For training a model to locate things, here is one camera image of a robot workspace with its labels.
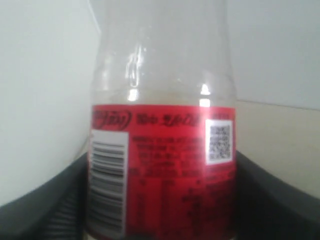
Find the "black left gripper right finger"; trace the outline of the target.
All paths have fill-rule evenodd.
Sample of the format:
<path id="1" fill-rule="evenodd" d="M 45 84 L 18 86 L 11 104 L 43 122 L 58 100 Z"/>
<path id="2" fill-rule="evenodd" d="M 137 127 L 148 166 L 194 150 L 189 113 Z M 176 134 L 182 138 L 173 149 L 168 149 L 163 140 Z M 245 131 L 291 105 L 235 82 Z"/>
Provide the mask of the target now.
<path id="1" fill-rule="evenodd" d="M 320 200 L 236 153 L 236 239 L 318 240 Z"/>

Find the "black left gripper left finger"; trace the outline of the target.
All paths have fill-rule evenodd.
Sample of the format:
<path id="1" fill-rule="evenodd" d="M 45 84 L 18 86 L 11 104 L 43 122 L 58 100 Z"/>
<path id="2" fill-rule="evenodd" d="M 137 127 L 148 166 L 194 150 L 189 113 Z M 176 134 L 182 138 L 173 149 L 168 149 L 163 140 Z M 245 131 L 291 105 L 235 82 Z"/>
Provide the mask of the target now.
<path id="1" fill-rule="evenodd" d="M 0 208 L 2 240 L 82 240 L 87 154 L 34 191 Z"/>

